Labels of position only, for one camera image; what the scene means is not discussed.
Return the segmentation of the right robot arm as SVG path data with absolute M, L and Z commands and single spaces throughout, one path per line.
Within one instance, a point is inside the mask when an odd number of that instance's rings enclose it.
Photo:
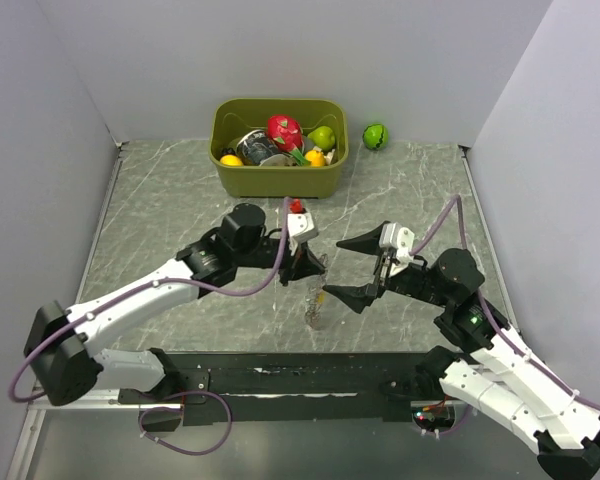
M 440 307 L 434 323 L 455 348 L 437 346 L 425 355 L 416 368 L 419 391 L 459 399 L 506 428 L 551 478 L 593 478 L 600 470 L 600 408 L 548 369 L 483 297 L 485 277 L 467 248 L 447 249 L 427 263 L 413 242 L 412 231 L 390 222 L 339 241 L 340 249 L 375 257 L 374 279 L 325 291 L 356 313 L 385 292 Z

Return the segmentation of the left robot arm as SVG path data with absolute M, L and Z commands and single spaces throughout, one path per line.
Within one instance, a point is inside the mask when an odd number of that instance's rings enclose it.
M 95 300 L 38 309 L 24 347 L 25 365 L 53 406 L 65 406 L 92 389 L 134 390 L 165 402 L 186 382 L 159 348 L 112 349 L 127 330 L 210 293 L 244 298 L 273 280 L 282 285 L 324 274 L 309 248 L 319 234 L 311 213 L 285 199 L 279 229 L 267 230 L 266 214 L 241 203 L 218 227 L 188 244 L 153 272 Z

